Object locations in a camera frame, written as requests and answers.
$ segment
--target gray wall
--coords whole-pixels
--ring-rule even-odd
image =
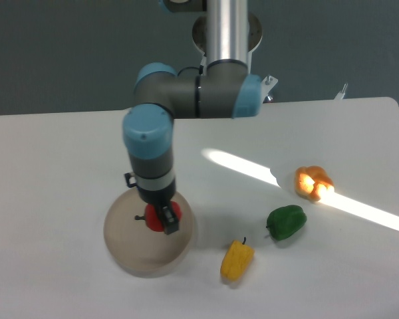
[[[0,114],[117,110],[139,69],[200,60],[197,14],[157,0],[0,1]],[[277,102],[390,96],[399,103],[399,0],[250,0],[264,38],[252,72]]]

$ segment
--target white table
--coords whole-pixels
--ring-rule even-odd
[[[0,318],[399,318],[399,231],[309,203],[291,185],[299,166],[321,165],[339,194],[399,216],[395,101],[177,120],[178,191],[198,240],[172,274],[154,279],[124,272],[102,234],[130,171],[125,113],[0,116]],[[205,148],[270,167],[282,188],[205,159]],[[276,243],[265,220],[288,204],[308,221]],[[238,285],[225,285],[226,247],[244,236],[255,258]]]

